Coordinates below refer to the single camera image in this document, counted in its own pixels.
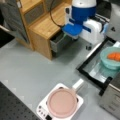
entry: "black cable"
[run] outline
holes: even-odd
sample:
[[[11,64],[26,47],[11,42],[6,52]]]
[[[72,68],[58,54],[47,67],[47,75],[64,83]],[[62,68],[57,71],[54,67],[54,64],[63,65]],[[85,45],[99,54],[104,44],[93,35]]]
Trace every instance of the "black cable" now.
[[[51,17],[51,20],[52,20],[52,22],[53,22],[55,25],[57,25],[58,27],[62,28],[63,26],[62,26],[62,25],[58,25],[58,24],[54,21],[54,19],[53,19],[53,17],[52,17],[52,6],[53,6],[53,3],[54,3],[54,0],[52,0],[51,5],[50,5],[50,17]]]

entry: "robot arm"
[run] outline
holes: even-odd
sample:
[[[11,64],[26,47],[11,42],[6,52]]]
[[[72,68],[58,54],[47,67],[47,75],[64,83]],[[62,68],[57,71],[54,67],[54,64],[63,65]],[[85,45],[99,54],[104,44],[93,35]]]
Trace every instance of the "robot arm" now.
[[[79,37],[91,44],[97,44],[104,40],[102,23],[90,19],[96,14],[96,0],[73,0],[72,5],[65,9],[65,27],[63,31],[72,37]]]

